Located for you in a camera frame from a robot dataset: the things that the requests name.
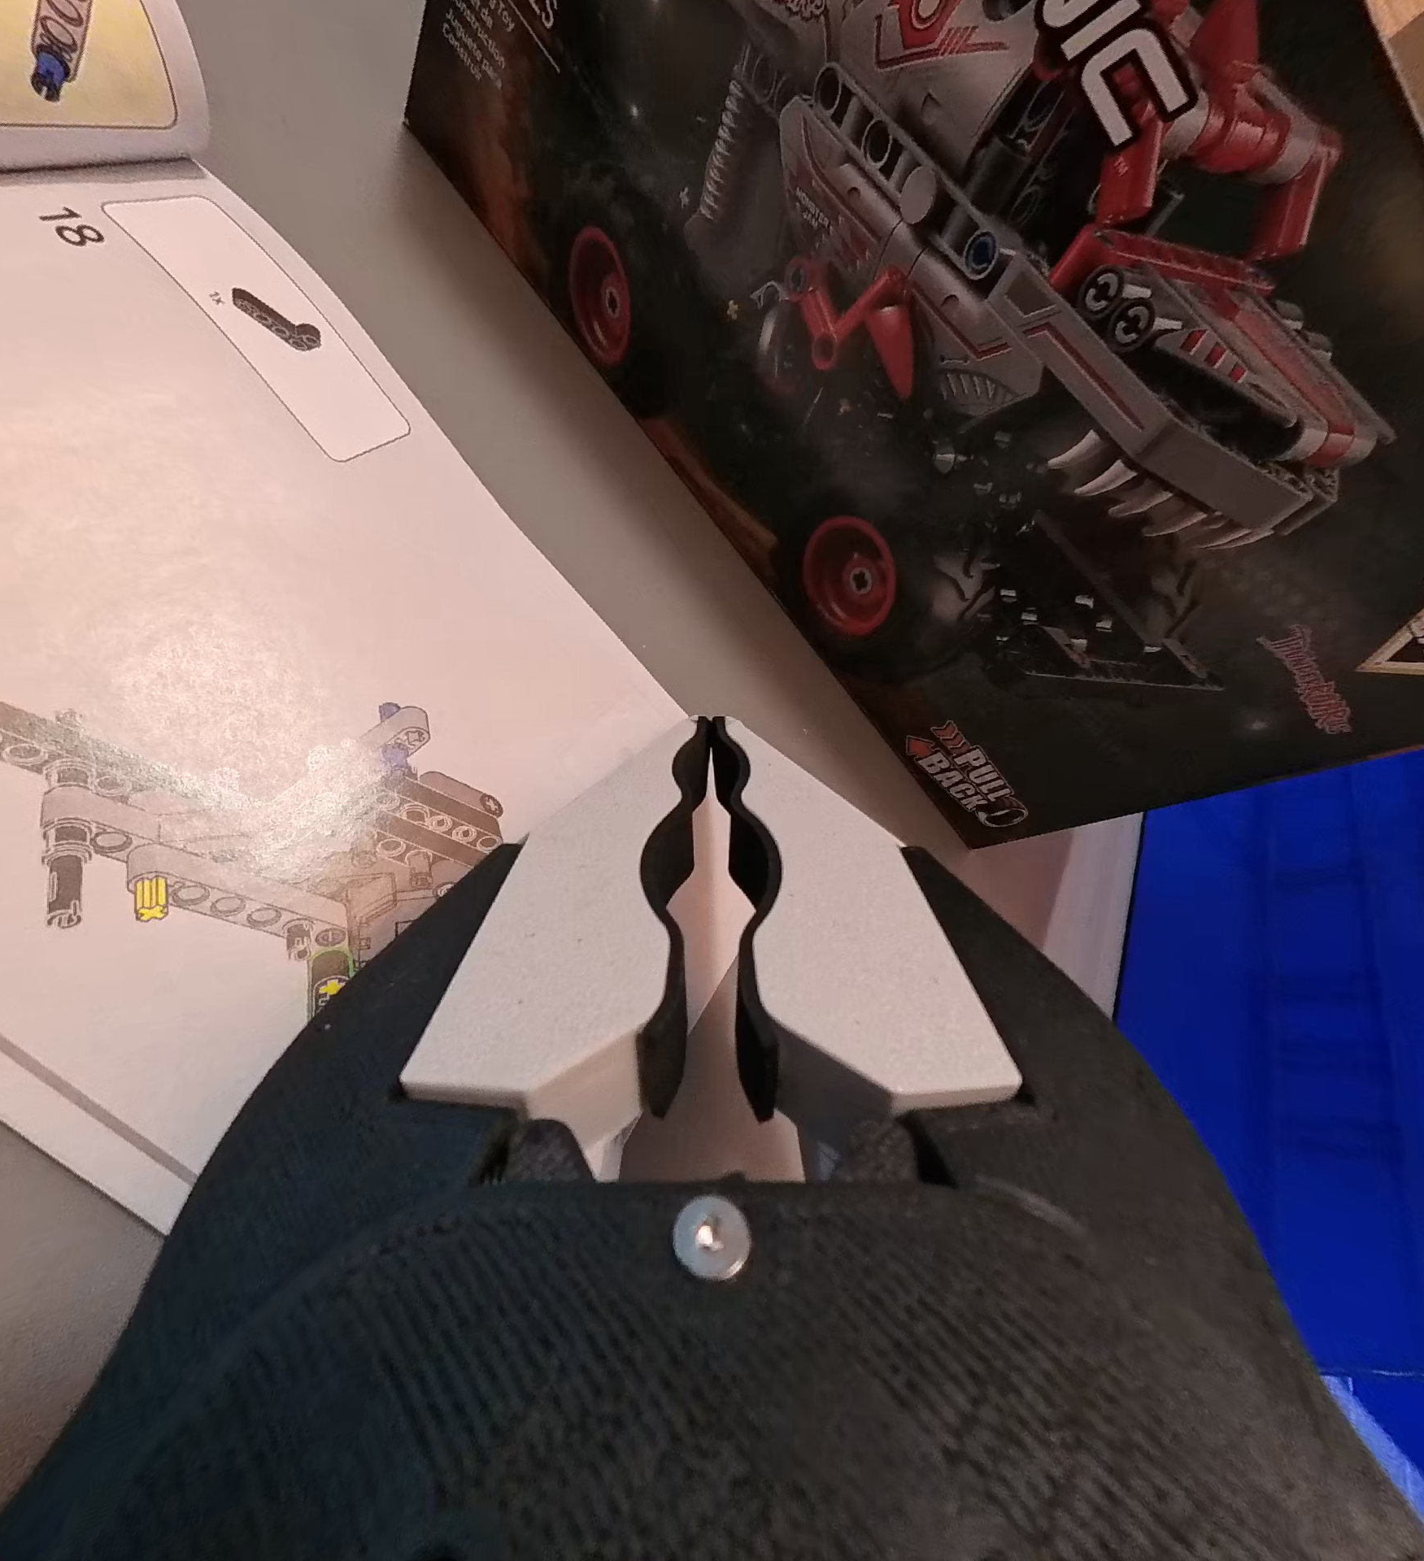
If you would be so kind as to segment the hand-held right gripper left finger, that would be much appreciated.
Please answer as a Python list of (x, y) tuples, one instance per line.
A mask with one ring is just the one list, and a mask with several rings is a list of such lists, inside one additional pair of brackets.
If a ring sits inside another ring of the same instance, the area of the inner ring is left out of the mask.
[(401, 1086), (559, 1121), (600, 1181), (680, 1081), (711, 998), (711, 720), (688, 717), (534, 825)]

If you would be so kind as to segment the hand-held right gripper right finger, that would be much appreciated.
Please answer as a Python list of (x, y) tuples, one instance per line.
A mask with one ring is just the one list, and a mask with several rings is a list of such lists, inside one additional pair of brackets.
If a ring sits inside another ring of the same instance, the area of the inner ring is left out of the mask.
[(735, 1071), (827, 1181), (860, 1125), (1021, 1099), (1021, 1070), (896, 836), (735, 717), (711, 717), (735, 944)]

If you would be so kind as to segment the blue plastic bin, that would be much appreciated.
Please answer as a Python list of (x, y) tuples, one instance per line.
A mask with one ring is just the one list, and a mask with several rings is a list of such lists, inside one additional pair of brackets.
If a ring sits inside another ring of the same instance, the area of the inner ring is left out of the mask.
[(1424, 1511), (1424, 750), (1152, 808), (1117, 1025)]

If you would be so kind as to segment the open instruction booklet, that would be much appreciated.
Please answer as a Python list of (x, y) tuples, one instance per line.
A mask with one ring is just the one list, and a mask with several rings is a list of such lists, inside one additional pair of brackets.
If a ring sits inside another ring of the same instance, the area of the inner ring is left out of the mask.
[(159, 1236), (318, 1003), (680, 717), (205, 134), (177, 5), (0, 0), (0, 1121)]

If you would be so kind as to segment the toy truck set box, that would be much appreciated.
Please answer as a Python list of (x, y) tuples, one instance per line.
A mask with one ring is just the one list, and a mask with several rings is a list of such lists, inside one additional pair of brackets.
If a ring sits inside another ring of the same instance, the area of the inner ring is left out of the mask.
[(1372, 5), (440, 0), (404, 125), (972, 849), (1424, 748)]

